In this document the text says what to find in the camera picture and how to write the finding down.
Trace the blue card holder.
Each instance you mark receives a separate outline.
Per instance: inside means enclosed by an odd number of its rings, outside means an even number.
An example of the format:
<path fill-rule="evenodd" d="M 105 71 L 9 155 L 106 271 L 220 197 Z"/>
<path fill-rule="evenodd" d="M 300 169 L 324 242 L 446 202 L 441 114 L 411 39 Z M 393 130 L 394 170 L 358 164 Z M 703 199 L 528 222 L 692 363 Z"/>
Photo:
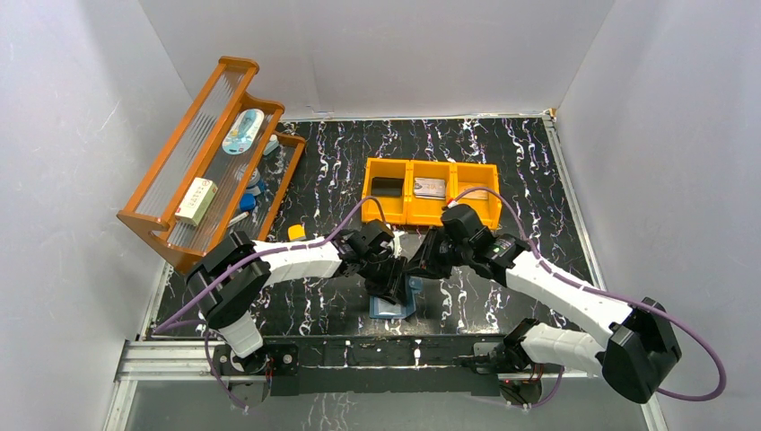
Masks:
<path fill-rule="evenodd" d="M 420 277 L 405 278 L 405 302 L 391 303 L 373 296 L 370 301 L 369 317 L 377 320 L 406 319 L 416 312 L 416 295 L 423 290 L 423 280 Z"/>

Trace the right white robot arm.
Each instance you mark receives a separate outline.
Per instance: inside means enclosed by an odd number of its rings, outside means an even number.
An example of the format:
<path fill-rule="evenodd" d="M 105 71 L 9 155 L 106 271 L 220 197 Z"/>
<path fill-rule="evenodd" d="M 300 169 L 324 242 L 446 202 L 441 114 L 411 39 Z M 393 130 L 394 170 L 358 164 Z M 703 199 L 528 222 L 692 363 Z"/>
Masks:
<path fill-rule="evenodd" d="M 442 226 L 429 230 L 405 271 L 444 279 L 460 266 L 533 297 L 578 327 L 562 330 L 526 318 L 491 351 L 461 357 L 464 366 L 504 373 L 560 365 L 600 376 L 619 395 L 644 404 L 682 356 L 658 302 L 646 298 L 632 306 L 583 286 L 580 279 L 536 256 L 528 242 L 493 233 L 465 204 L 443 212 Z"/>

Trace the yellow three-compartment bin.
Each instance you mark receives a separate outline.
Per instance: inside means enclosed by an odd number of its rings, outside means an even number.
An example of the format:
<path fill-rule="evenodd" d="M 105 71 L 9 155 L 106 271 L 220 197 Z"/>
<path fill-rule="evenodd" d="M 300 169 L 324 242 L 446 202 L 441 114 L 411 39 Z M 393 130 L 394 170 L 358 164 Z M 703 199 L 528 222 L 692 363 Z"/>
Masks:
<path fill-rule="evenodd" d="M 371 200 L 363 203 L 361 220 L 364 223 L 384 219 L 391 224 L 440 226 L 443 209 L 456 200 L 471 206 L 486 226 L 495 229 L 499 225 L 503 204 L 498 198 L 490 194 L 488 200 L 471 200 L 459 195 L 461 183 L 483 184 L 483 187 L 498 191 L 499 174 L 494 164 L 369 158 L 365 164 L 364 198 L 371 196 L 371 179 L 374 177 L 403 178 L 404 195 L 402 198 L 377 198 L 379 204 Z M 415 198 L 412 193 L 414 177 L 445 179 L 446 198 Z"/>

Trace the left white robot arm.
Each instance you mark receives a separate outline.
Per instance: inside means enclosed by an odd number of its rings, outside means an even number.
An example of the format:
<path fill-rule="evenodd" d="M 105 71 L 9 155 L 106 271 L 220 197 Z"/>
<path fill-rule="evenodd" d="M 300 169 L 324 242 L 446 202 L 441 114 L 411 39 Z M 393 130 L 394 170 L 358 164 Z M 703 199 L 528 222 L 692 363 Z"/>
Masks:
<path fill-rule="evenodd" d="M 281 282 L 357 275 L 372 305 L 404 311 L 412 293 L 404 272 L 407 259 L 398 249 L 398 238 L 379 220 L 309 241 L 260 242 L 242 231 L 230 233 L 185 276 L 191 303 L 229 348 L 215 368 L 261 374 L 282 363 L 250 311 L 262 290 Z"/>

